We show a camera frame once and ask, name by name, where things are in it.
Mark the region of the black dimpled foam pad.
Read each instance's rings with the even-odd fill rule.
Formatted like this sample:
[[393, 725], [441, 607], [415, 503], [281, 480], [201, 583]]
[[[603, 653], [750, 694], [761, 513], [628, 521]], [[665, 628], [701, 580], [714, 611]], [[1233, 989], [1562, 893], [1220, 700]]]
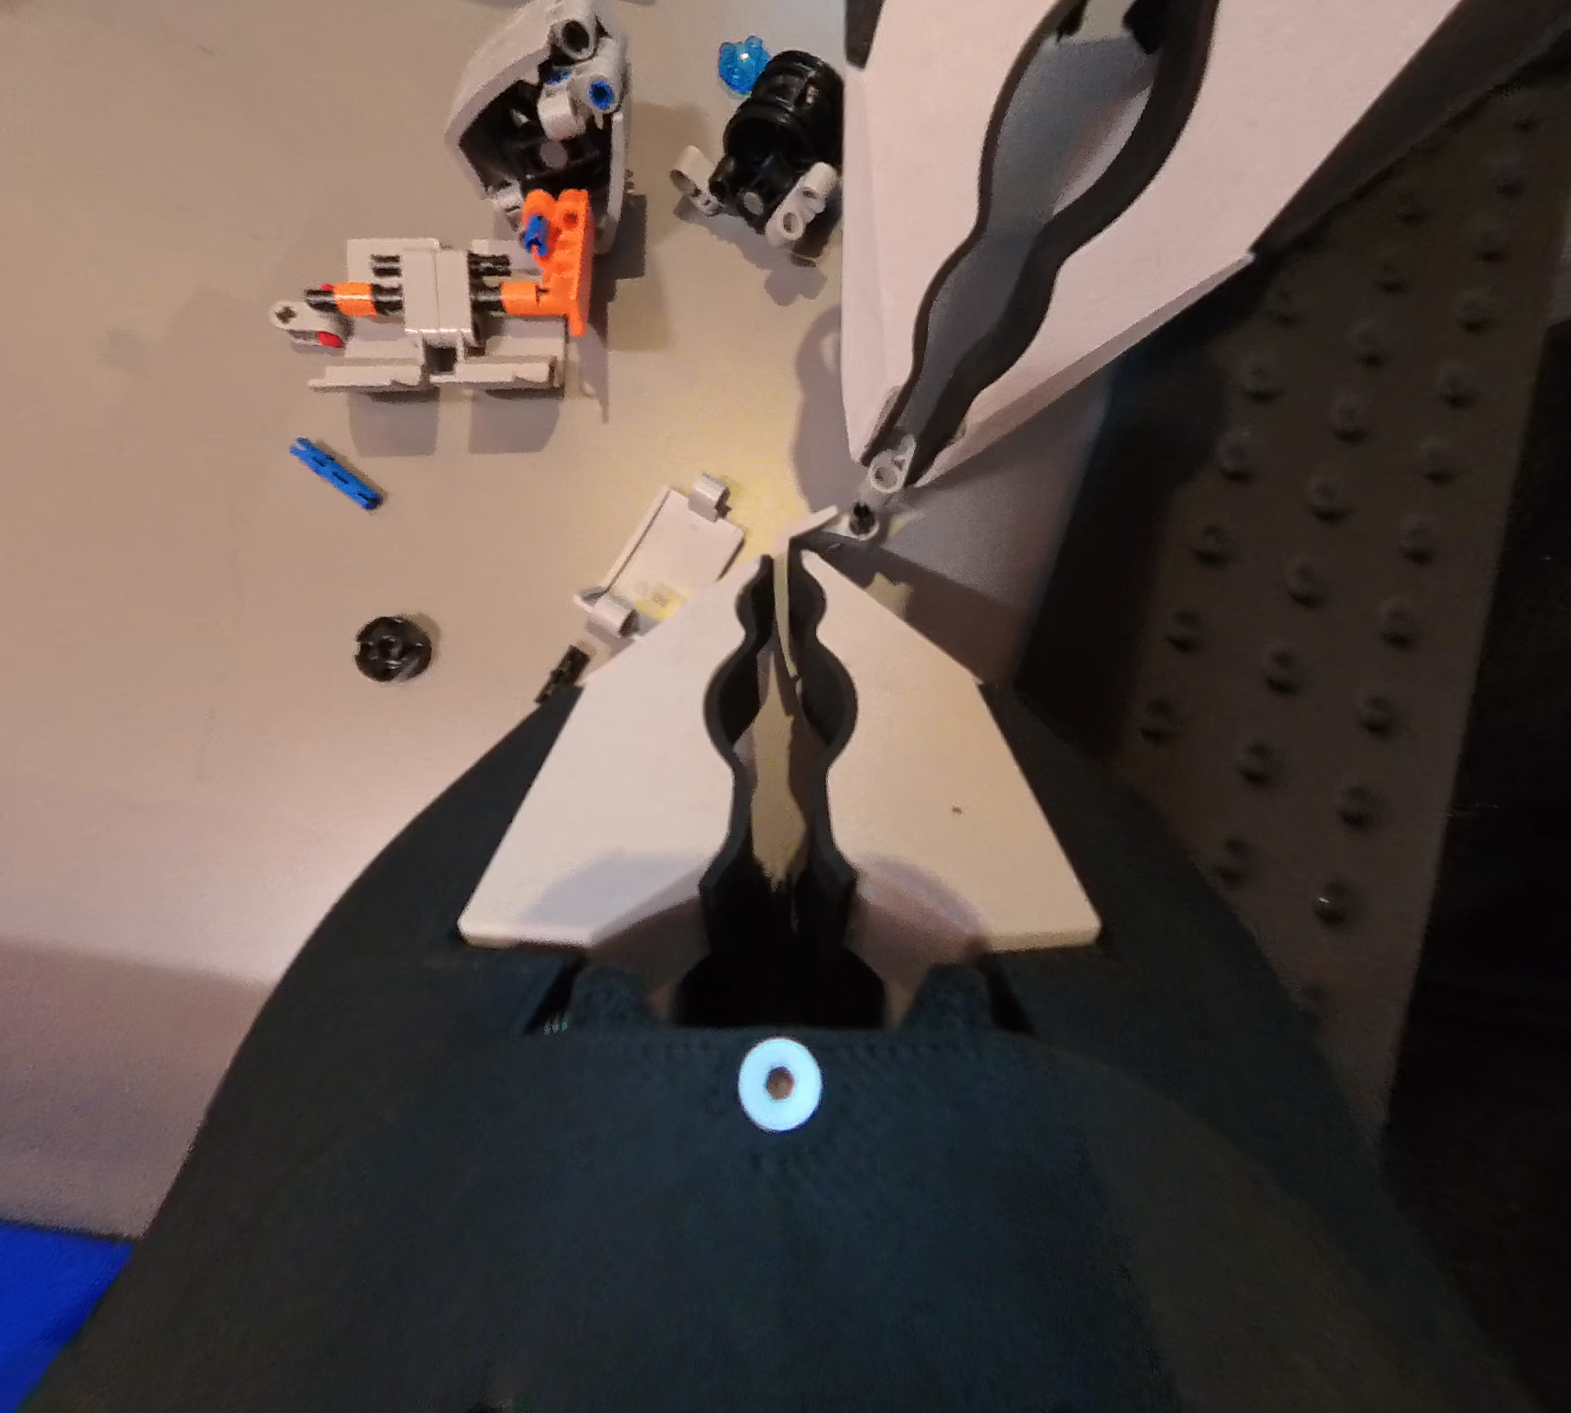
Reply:
[[1014, 693], [1387, 1125], [1568, 225], [1529, 67], [1109, 369]]

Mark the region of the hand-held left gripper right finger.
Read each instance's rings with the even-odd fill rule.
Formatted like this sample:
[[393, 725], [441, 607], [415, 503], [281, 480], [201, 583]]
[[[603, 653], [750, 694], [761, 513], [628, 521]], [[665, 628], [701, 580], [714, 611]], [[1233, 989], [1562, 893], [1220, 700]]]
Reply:
[[1101, 916], [976, 677], [816, 548], [789, 551], [789, 634], [820, 746], [811, 936], [895, 999], [935, 968], [1093, 948]]

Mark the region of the dark grey round block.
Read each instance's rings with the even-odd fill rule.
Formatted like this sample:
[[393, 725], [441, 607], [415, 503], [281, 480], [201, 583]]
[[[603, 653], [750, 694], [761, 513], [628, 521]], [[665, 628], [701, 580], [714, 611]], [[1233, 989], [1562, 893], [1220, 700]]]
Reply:
[[401, 685], [431, 670], [439, 641], [422, 617], [382, 614], [355, 634], [355, 670], [372, 685]]

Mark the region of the grey curved panel piece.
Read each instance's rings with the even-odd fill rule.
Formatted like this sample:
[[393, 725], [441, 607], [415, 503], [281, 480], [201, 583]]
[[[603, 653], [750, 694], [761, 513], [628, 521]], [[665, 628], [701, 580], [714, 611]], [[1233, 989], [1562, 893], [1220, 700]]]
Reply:
[[660, 486], [607, 575], [576, 594], [584, 629], [639, 638], [731, 571], [748, 530], [731, 517], [736, 488], [714, 472]]
[[820, 508], [782, 528], [774, 538], [774, 555], [789, 555], [798, 548], [825, 555], [850, 548], [859, 555], [867, 548], [882, 548], [909, 517], [914, 517], [910, 499], [859, 488], [850, 503]]

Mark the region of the blue parts bin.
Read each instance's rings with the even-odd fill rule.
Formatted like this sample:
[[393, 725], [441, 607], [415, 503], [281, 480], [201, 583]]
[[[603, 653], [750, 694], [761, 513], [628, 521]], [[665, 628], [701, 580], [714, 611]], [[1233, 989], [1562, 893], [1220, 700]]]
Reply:
[[132, 1241], [0, 1224], [0, 1407], [18, 1413], [132, 1255]]

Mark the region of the black toy wheel assembly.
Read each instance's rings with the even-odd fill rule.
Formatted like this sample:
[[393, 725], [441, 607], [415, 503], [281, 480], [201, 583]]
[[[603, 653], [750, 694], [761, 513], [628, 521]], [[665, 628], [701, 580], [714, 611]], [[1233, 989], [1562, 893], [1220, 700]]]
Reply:
[[736, 213], [798, 251], [843, 189], [843, 121], [843, 72], [808, 48], [782, 48], [728, 121], [717, 162], [690, 144], [674, 184], [701, 219]]

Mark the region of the blue long pin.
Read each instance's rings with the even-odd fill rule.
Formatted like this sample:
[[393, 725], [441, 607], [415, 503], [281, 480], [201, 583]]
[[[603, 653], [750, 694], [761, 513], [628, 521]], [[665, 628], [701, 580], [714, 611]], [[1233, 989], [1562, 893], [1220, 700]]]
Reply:
[[347, 460], [338, 460], [326, 445], [310, 441], [310, 435], [298, 435], [290, 445], [290, 458], [301, 460], [313, 477], [324, 477], [329, 488], [338, 488], [347, 503], [355, 503], [359, 512], [379, 512], [382, 508], [382, 488], [365, 480], [359, 469], [352, 469]]

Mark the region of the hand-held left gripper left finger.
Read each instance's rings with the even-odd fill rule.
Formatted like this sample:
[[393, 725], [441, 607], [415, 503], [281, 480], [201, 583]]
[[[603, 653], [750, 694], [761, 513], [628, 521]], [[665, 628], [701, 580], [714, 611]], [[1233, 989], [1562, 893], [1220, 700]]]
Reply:
[[677, 993], [701, 965], [789, 954], [789, 893], [756, 854], [774, 559], [737, 564], [567, 708], [470, 902], [461, 943], [620, 965]]

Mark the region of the grey orange block assembly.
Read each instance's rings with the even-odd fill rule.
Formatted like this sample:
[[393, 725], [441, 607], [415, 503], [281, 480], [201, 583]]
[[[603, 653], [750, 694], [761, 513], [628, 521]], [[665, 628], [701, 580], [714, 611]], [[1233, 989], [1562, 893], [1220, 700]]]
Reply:
[[632, 184], [632, 53], [607, 0], [528, 0], [468, 63], [446, 149], [500, 238], [352, 238], [347, 273], [271, 304], [318, 397], [567, 388]]

